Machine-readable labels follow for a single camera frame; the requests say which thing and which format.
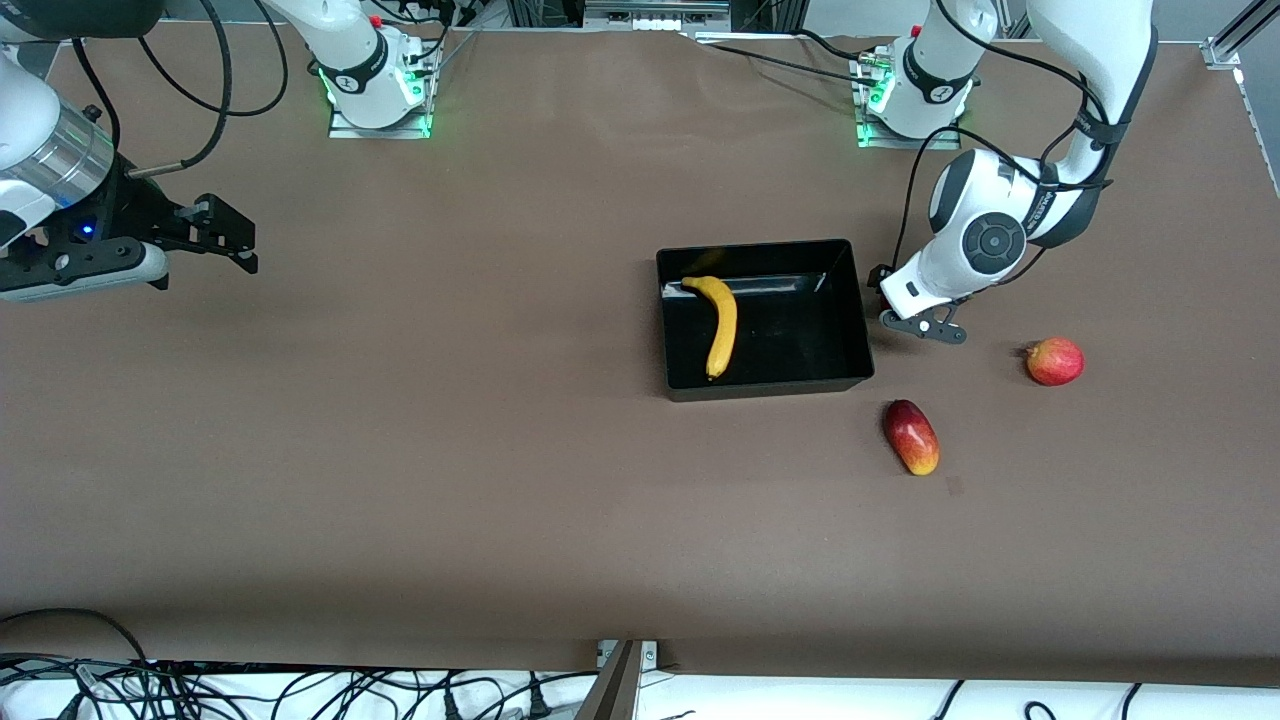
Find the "black plastic box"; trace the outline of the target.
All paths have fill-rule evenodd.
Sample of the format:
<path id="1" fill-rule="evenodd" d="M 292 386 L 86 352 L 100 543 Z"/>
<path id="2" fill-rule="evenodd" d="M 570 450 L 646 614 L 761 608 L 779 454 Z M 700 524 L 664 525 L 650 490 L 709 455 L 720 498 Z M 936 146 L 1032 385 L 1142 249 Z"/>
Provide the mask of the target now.
<path id="1" fill-rule="evenodd" d="M 677 402 L 841 392 L 874 375 L 849 240 L 662 249 L 655 255 L 667 395 Z M 713 302 L 684 287 L 714 277 L 732 293 L 737 333 L 726 372 L 707 359 Z"/>

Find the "yellow banana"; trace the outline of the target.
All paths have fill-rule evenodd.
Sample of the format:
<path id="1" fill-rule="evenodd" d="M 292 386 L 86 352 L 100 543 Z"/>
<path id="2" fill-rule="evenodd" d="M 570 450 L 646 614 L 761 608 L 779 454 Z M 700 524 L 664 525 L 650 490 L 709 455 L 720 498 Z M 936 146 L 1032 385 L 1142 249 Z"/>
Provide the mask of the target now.
<path id="1" fill-rule="evenodd" d="M 708 380 L 721 378 L 733 356 L 739 332 L 739 306 L 732 290 L 713 275 L 689 275 L 681 286 L 708 300 L 716 310 L 716 333 L 705 360 Z"/>

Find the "red yellow mango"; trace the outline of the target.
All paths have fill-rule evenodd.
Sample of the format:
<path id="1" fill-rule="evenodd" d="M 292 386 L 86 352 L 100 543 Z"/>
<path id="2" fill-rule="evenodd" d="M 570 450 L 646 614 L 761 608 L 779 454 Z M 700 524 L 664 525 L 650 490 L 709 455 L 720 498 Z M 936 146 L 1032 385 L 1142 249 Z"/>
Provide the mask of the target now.
<path id="1" fill-rule="evenodd" d="M 927 477 L 940 465 L 940 441 L 927 415 L 911 401 L 897 398 L 884 410 L 882 429 L 899 460 L 914 477 Z"/>

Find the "red apple right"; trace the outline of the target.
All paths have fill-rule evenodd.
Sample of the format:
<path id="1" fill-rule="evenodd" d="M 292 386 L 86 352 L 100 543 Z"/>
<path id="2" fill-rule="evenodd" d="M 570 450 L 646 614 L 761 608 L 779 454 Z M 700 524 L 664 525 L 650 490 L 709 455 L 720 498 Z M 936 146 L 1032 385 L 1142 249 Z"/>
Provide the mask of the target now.
<path id="1" fill-rule="evenodd" d="M 1029 346 L 1024 360 L 1027 374 L 1041 386 L 1069 384 L 1085 370 L 1084 352 L 1065 337 L 1050 337 Z"/>

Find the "grey metal device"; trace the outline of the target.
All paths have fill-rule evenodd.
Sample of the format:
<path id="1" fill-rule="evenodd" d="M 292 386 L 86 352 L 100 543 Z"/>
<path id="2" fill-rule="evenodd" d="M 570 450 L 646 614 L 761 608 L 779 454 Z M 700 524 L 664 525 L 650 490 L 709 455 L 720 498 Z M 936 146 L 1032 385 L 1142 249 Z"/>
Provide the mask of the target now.
<path id="1" fill-rule="evenodd" d="M 730 0 L 582 0 L 581 27 L 604 31 L 730 33 Z"/>

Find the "dark slanted bar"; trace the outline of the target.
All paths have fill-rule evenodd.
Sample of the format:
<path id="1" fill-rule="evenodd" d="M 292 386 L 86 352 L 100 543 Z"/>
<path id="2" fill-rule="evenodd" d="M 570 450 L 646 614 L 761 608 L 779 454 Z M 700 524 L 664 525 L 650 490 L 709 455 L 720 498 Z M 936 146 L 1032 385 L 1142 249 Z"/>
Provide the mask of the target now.
<path id="1" fill-rule="evenodd" d="M 643 641 L 616 642 L 573 720 L 634 720 L 645 662 Z"/>

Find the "aluminium left arm base plate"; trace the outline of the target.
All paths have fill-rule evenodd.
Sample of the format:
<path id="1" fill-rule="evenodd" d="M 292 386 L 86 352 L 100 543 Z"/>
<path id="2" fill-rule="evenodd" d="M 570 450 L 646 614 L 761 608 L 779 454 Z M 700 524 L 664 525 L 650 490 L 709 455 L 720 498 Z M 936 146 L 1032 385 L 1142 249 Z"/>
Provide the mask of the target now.
<path id="1" fill-rule="evenodd" d="M 965 109 L 972 77 L 947 82 L 929 73 L 915 76 L 916 68 L 904 58 L 913 42 L 901 36 L 849 63 L 861 147 L 960 149 L 954 123 Z"/>

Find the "aluminium right arm base plate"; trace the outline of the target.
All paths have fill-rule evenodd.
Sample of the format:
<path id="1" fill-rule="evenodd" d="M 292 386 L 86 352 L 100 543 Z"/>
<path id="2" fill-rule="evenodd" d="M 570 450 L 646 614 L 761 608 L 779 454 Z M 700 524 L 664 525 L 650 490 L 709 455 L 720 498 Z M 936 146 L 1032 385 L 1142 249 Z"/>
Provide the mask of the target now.
<path id="1" fill-rule="evenodd" d="M 442 50 L 383 27 L 381 42 L 361 67 L 334 70 L 320 65 L 332 105 L 332 138 L 428 138 L 442 69 Z"/>

